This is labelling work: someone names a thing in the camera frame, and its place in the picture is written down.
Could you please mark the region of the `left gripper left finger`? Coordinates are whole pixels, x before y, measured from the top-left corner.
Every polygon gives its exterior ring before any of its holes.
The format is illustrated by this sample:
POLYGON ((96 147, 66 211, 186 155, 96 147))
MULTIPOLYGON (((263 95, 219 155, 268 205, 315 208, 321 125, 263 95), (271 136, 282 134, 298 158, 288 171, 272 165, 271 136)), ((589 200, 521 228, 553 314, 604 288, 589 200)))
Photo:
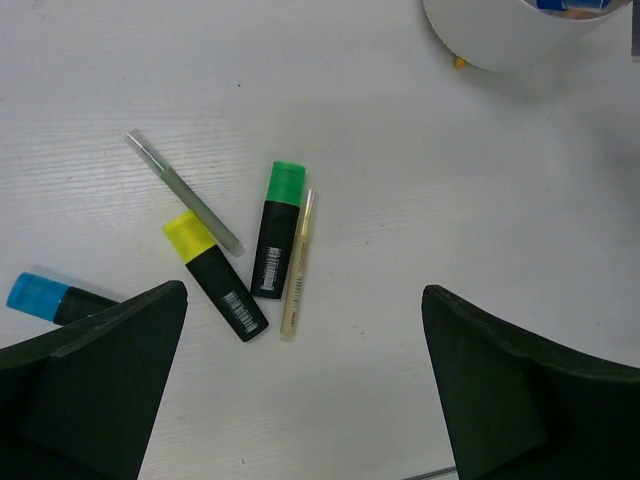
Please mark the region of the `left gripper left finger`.
POLYGON ((137 478, 187 305, 167 281, 3 348, 2 478, 137 478))

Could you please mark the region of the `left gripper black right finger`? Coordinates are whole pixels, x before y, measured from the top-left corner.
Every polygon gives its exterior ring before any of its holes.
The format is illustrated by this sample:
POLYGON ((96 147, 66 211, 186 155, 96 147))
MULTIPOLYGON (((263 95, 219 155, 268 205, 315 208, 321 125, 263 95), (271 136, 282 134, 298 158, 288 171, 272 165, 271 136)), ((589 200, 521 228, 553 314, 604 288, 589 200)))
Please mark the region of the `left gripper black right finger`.
POLYGON ((461 479, 636 479, 639 371, 429 285, 422 319, 461 479))

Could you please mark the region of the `grey clear pen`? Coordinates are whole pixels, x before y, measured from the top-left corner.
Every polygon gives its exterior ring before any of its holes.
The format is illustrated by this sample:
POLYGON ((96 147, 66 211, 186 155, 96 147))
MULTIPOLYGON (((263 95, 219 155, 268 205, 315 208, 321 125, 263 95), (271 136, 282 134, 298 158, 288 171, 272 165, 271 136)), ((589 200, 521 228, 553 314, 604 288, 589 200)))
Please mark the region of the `grey clear pen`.
POLYGON ((130 130, 125 135, 125 141, 177 198, 195 214, 227 251, 236 257, 244 253, 244 246, 240 240, 189 187, 168 160, 138 129, 130 130))

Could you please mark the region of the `pale yellow gel pen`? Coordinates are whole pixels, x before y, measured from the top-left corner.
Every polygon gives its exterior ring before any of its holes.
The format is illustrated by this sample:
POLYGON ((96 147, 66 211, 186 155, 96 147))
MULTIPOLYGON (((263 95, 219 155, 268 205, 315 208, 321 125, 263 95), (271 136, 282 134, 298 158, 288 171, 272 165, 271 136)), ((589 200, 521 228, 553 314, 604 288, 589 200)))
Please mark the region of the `pale yellow gel pen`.
POLYGON ((297 332, 302 289, 312 239, 315 196, 316 192, 309 189, 305 207, 298 221, 280 326, 280 339, 285 342, 292 342, 297 332))

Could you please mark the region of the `clear blue-capped glue bottle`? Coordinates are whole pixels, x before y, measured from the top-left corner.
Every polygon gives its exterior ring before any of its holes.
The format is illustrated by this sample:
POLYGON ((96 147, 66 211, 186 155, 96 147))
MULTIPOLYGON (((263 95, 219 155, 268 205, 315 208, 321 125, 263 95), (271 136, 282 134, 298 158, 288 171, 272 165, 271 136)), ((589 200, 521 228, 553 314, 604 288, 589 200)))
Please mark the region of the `clear blue-capped glue bottle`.
POLYGON ((587 12, 604 11, 611 0, 536 0, 535 6, 540 10, 564 12, 579 10, 587 12))

